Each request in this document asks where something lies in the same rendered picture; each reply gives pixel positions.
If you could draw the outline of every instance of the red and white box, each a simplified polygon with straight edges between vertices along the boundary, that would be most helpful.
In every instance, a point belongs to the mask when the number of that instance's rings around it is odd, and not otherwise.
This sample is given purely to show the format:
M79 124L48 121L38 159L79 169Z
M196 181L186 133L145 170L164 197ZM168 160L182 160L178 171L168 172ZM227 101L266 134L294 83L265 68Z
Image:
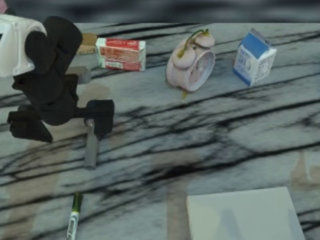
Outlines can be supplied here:
M95 46L101 68L126 71L146 69L145 41L98 38Z

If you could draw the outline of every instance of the dark background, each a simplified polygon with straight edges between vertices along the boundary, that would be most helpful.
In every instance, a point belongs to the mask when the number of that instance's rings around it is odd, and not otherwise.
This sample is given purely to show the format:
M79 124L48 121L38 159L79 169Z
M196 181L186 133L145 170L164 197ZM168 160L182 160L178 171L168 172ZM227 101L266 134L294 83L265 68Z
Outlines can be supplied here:
M17 15L75 23L320 22L319 0L7 0Z

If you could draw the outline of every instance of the green marker cap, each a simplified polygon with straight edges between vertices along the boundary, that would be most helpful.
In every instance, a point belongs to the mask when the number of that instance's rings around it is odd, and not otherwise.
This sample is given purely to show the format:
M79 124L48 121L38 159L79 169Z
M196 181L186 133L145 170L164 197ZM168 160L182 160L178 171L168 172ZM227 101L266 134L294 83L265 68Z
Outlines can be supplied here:
M72 211L80 213L83 195L82 193L76 192L73 196Z

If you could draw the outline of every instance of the clock face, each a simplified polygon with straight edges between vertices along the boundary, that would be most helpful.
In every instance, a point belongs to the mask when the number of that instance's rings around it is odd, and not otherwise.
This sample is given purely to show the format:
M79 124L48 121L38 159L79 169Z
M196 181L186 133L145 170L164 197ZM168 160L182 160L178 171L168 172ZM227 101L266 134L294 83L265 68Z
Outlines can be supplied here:
M196 65L193 67L190 78L189 78L189 84L190 86L193 86L197 83L198 80L200 80L201 76L203 75L204 71L208 68L209 63L209 57L207 54L205 54L202 58L199 59L199 61L196 63Z

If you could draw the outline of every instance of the yellow-green string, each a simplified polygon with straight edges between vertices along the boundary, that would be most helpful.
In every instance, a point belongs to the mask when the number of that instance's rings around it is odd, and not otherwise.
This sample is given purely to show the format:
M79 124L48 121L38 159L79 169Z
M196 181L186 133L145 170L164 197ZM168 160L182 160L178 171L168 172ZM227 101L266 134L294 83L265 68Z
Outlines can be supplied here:
M179 58L182 58L183 55L185 54L185 51L187 50L187 47L188 47L188 44L189 42L193 39L193 37L195 35L197 35L198 33L202 33L204 36L209 36L209 29L206 29L206 30L203 30L203 29L199 29L197 31L195 31L194 33L192 33L192 35L186 40L185 44L184 44L184 47L181 51L178 52L177 56Z

